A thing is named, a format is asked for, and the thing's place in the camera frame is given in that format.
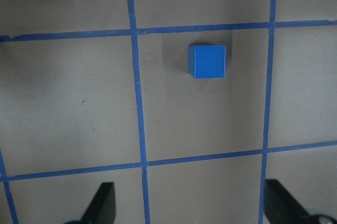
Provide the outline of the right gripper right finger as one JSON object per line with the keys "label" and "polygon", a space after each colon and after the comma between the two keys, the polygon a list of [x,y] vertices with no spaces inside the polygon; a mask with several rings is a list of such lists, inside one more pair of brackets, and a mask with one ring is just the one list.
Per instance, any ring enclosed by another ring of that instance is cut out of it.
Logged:
{"label": "right gripper right finger", "polygon": [[307,212],[276,179],[265,181],[264,214],[271,224],[336,223],[331,216]]}

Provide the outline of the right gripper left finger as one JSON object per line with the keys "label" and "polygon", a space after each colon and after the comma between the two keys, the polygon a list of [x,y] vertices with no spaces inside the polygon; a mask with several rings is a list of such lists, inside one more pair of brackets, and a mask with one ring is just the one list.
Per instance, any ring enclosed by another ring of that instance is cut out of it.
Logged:
{"label": "right gripper left finger", "polygon": [[80,220],[71,220],[66,224],[98,224],[115,222],[115,186],[113,182],[103,182]]}

